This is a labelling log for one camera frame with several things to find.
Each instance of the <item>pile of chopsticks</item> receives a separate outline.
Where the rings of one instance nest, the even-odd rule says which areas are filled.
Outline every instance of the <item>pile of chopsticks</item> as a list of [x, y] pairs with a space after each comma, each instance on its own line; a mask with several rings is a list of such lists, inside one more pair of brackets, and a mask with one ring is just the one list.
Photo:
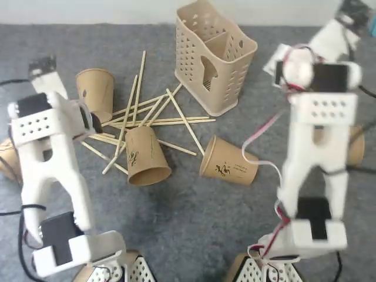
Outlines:
[[[192, 123], [204, 123], [204, 122], [214, 122], [216, 121], [215, 119], [211, 119], [209, 116], [193, 116], [193, 117], [185, 117], [183, 114], [181, 108], [177, 104], [174, 96], [176, 93], [180, 90], [182, 87], [182, 84], [179, 84], [175, 90], [171, 93], [169, 89], [166, 89], [166, 93], [162, 94], [161, 96], [146, 100], [144, 102], [139, 103], [139, 97], [140, 97], [140, 90], [141, 90], [141, 82], [142, 82], [142, 76], [143, 76], [143, 71], [145, 68], [145, 59], [146, 59], [146, 52], [143, 51], [143, 56], [142, 56], [142, 63], [140, 67], [140, 73], [139, 75], [135, 76], [133, 80], [133, 85], [132, 89], [130, 91], [129, 95], [129, 100], [127, 107], [118, 110], [113, 113], [113, 116], [121, 115], [124, 113], [123, 116], [114, 118], [110, 120], [109, 122], [105, 122], [102, 124], [103, 127], [105, 126], [111, 126], [116, 129], [120, 129], [120, 134], [119, 137], [116, 138], [115, 135], [111, 135], [109, 133], [102, 133], [102, 134], [96, 134], [89, 136], [91, 139], [99, 140], [101, 142], [105, 142], [111, 145], [115, 145], [115, 154], [112, 159], [106, 157], [103, 155], [101, 152], [96, 150], [94, 147], [88, 145], [85, 142], [82, 142], [82, 144], [91, 150], [93, 153], [98, 155], [99, 157], [103, 158], [104, 160], [108, 161], [109, 164], [105, 167], [103, 170], [103, 174], [107, 173], [107, 171], [111, 168], [111, 166], [114, 165], [115, 168], [119, 169], [121, 172], [128, 174], [128, 171], [118, 165], [116, 163], [116, 160], [118, 157], [122, 154], [122, 152], [126, 148], [126, 143], [123, 140], [123, 137], [125, 135], [125, 132], [128, 131], [129, 127], [139, 127], [139, 126], [167, 126], [167, 125], [185, 125], [191, 134], [194, 142], [197, 144], [197, 147], [200, 150], [200, 153], [204, 155], [204, 150], [197, 139], [196, 135], [194, 134], [192, 128], [190, 127], [190, 124]], [[135, 97], [135, 104], [132, 106], [132, 100], [133, 96], [136, 91], [136, 97]], [[158, 119], [160, 113], [165, 109], [165, 107], [169, 104], [169, 102], [172, 101], [177, 112], [179, 113], [180, 117], [176, 118], [170, 118], [170, 119]], [[147, 112], [146, 116], [142, 120], [136, 120], [137, 114]], [[172, 149], [179, 150], [183, 153], [187, 153], [193, 156], [197, 156], [196, 152], [192, 152], [188, 149], [185, 149], [181, 146], [172, 144], [170, 142], [166, 142], [163, 140], [159, 140], [158, 142], [162, 145], [165, 145], [167, 147], [170, 147]]]

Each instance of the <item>paper cup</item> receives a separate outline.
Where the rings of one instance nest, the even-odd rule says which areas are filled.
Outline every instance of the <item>paper cup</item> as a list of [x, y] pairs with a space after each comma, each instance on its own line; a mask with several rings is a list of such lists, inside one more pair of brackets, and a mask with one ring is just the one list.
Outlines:
[[[249, 160], [258, 160], [249, 153], [246, 153], [246, 157]], [[258, 165], [247, 163], [243, 159], [241, 149], [214, 135], [206, 147], [200, 175], [250, 185], [256, 176], [257, 168]]]
[[[352, 126], [350, 128], [350, 136], [354, 136], [359, 130], [361, 126]], [[314, 132], [314, 142], [318, 143], [323, 138], [323, 130], [322, 129], [315, 129]], [[347, 164], [351, 166], [355, 166], [361, 163], [364, 158], [364, 148], [365, 148], [365, 141], [364, 141], [364, 134], [359, 136], [357, 140], [350, 146], [347, 153]]]
[[[5, 139], [0, 144], [0, 156], [13, 168], [14, 172], [17, 175], [18, 179], [21, 179], [21, 167], [19, 164], [19, 159], [17, 152], [14, 149], [11, 140]], [[13, 174], [8, 170], [5, 165], [0, 162], [0, 169], [4, 172], [5, 176], [9, 179], [15, 180]]]
[[106, 69], [85, 69], [76, 75], [78, 94], [101, 123], [112, 118], [115, 78]]
[[151, 127], [136, 127], [125, 135], [128, 182], [146, 186], [161, 182], [171, 174], [157, 137]]

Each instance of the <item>white wall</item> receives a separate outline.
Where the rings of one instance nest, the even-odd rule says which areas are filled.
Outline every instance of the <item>white wall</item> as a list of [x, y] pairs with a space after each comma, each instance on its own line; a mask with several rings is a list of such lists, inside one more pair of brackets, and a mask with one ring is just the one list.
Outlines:
[[[0, 0], [6, 24], [174, 23], [176, 9], [192, 0]], [[342, 0], [211, 0], [243, 25], [322, 25]]]

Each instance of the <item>gray carpet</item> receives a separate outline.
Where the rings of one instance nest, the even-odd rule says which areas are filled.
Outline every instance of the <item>gray carpet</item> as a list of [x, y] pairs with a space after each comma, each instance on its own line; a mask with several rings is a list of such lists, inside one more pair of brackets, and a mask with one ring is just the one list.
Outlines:
[[[244, 27], [258, 42], [259, 49], [251, 64], [240, 95], [239, 105], [219, 117], [216, 123], [193, 125], [192, 128], [206, 147], [217, 134], [240, 146], [284, 102], [280, 92], [271, 87], [270, 77], [262, 66], [279, 42], [307, 42], [317, 28]], [[0, 80], [24, 78], [28, 62], [54, 53], [58, 71], [69, 92], [77, 98], [75, 75], [86, 68], [107, 68], [116, 76], [114, 110], [126, 106], [133, 77], [137, 74], [142, 51], [147, 51], [141, 100], [161, 95], [166, 87], [174, 88], [175, 41], [174, 26], [115, 25], [0, 25]], [[357, 58], [364, 68], [364, 84], [376, 90], [376, 41], [363, 40]], [[9, 102], [33, 94], [31, 85], [7, 86], [0, 89], [0, 139], [6, 137]], [[204, 110], [186, 91], [177, 101], [187, 116], [205, 115]], [[360, 94], [358, 123], [375, 116], [376, 101]], [[165, 117], [178, 117], [173, 105], [163, 112]], [[288, 115], [250, 151], [278, 166], [286, 156]], [[155, 128], [160, 139], [199, 152], [184, 126]], [[376, 130], [366, 135], [363, 164], [375, 166]], [[94, 140], [88, 143], [107, 156], [112, 145]], [[173, 169], [164, 182], [150, 187], [127, 184], [116, 169], [102, 176], [106, 163], [81, 145], [76, 145], [79, 166], [89, 186], [97, 221], [97, 232], [118, 230], [129, 249], [139, 249], [159, 281], [192, 282], [222, 281], [235, 256], [248, 244], [272, 231], [278, 220], [273, 211], [276, 200], [277, 175], [270, 167], [261, 167], [251, 187], [199, 177], [201, 157], [193, 157], [163, 148]], [[125, 165], [125, 157], [120, 163]], [[15, 183], [0, 175], [1, 211], [20, 206], [20, 191]], [[322, 191], [323, 181], [313, 174], [307, 187]], [[343, 252], [344, 271], [340, 281], [374, 281], [376, 264], [376, 187], [375, 178], [353, 173], [348, 187], [345, 223], [349, 248]], [[67, 193], [58, 185], [51, 189], [48, 214], [71, 210]], [[0, 219], [0, 277], [2, 281], [27, 281], [16, 253], [18, 217]], [[334, 254], [306, 260], [298, 264], [307, 281], [331, 281], [337, 270]], [[66, 271], [48, 281], [71, 281], [75, 270]]]

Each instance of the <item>perforated holder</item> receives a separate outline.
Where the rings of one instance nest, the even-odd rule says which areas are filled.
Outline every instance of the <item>perforated holder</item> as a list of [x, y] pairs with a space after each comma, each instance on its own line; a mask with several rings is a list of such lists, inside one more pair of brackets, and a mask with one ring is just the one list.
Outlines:
[[237, 105], [257, 43], [206, 0], [177, 10], [175, 76], [212, 116]]

